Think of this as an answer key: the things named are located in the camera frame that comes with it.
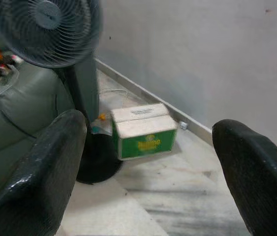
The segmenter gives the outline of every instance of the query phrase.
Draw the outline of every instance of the green box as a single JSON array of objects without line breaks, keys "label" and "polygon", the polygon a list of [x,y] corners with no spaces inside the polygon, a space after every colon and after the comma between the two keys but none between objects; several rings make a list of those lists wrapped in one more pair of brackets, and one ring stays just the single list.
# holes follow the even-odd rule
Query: green box
[{"label": "green box", "polygon": [[120,160],[171,151],[177,124],[163,104],[116,109],[111,113],[112,136]]}]

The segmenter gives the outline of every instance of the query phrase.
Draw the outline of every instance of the fan stand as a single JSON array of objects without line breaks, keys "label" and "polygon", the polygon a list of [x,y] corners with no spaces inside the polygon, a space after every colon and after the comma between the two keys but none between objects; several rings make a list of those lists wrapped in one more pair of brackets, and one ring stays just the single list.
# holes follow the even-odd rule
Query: fan stand
[{"label": "fan stand", "polygon": [[77,181],[85,184],[105,181],[115,175],[123,162],[117,157],[111,136],[92,133],[91,122],[84,110],[74,66],[62,69],[62,73],[64,74],[62,80],[67,85],[75,108],[84,114],[87,125],[87,137]]}]

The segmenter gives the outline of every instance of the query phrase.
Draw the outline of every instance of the marble floor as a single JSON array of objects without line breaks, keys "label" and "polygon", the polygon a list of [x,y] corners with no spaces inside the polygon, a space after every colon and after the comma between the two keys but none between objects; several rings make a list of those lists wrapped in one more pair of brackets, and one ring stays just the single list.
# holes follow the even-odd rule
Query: marble floor
[{"label": "marble floor", "polygon": [[[100,90],[122,89],[102,72]],[[100,95],[100,111],[143,105],[123,91]],[[94,125],[111,132],[110,121]],[[248,236],[214,149],[179,130],[170,153],[128,161],[111,180],[76,183],[59,234],[67,236]]]}]

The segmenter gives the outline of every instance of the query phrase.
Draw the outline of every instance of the fan base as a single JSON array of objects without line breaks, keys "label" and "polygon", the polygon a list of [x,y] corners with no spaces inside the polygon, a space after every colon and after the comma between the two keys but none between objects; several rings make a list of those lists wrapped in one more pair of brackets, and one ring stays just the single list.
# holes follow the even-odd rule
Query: fan base
[{"label": "fan base", "polygon": [[92,134],[92,147],[84,150],[77,181],[85,184],[103,182],[115,175],[122,163],[116,155],[111,136]]}]

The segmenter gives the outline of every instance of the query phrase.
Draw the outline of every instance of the white wall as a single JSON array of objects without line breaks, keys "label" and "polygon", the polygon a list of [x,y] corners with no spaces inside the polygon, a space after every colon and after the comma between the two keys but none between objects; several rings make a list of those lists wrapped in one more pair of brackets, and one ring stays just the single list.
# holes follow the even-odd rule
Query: white wall
[{"label": "white wall", "polygon": [[277,144],[277,0],[102,6],[100,60],[207,127],[232,118]]}]

